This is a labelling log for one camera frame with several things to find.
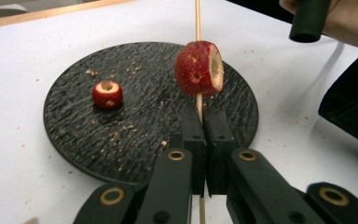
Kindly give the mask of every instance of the round slate board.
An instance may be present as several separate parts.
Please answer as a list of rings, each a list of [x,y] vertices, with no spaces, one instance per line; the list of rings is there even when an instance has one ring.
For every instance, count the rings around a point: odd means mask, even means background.
[[[176,86],[173,62],[182,46],[143,42],[92,53],[74,63],[54,82],[45,102],[48,137],[75,167],[105,181],[137,184],[153,173],[171,133],[179,133],[181,110],[196,99]],[[226,112],[243,147],[254,139],[258,110],[246,81],[224,63],[225,83],[206,105]],[[118,82],[124,104],[104,110],[91,91],[102,80]]]

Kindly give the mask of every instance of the bamboo skewer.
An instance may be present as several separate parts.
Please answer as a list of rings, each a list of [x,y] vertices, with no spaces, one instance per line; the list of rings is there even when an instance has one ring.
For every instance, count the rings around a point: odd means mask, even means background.
[[[200,0],[196,0],[196,40],[201,40]],[[202,93],[197,93],[197,110],[202,125]],[[205,224],[205,199],[200,195],[200,224]]]

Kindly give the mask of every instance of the white table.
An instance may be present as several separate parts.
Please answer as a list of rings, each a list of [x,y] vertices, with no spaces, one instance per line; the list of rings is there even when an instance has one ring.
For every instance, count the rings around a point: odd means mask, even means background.
[[[103,184],[48,140],[43,105],[56,78],[100,49],[184,45],[195,39],[194,20],[193,0],[139,0],[0,27],[0,223],[71,223]],[[260,121],[251,148],[295,188],[325,181],[358,197],[358,140],[317,113],[358,48],[328,37],[298,44],[289,31],[290,24],[229,2],[201,1],[201,38],[219,47],[255,93]],[[206,206],[207,223],[230,223],[225,197],[207,198]]]

